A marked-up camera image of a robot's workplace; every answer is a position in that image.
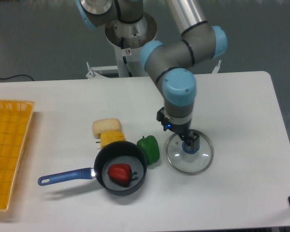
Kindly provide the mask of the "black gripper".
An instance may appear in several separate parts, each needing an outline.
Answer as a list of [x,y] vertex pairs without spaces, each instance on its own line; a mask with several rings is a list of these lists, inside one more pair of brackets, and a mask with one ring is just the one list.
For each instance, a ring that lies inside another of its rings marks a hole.
[[174,117],[169,115],[162,107],[157,112],[157,121],[163,126],[163,130],[170,130],[177,134],[186,146],[190,145],[191,150],[200,149],[200,135],[192,133],[189,141],[189,128],[191,125],[192,114],[185,117]]

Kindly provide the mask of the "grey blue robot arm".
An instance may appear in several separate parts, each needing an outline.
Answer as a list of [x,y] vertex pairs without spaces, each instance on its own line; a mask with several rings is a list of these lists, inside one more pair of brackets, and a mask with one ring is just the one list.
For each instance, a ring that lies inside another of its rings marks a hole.
[[208,24],[196,0],[167,1],[181,34],[172,45],[156,40],[156,21],[141,0],[78,0],[76,5],[89,28],[105,27],[120,77],[151,77],[164,98],[157,120],[179,136],[186,152],[197,152],[200,134],[190,128],[196,80],[188,68],[223,54],[225,32]]

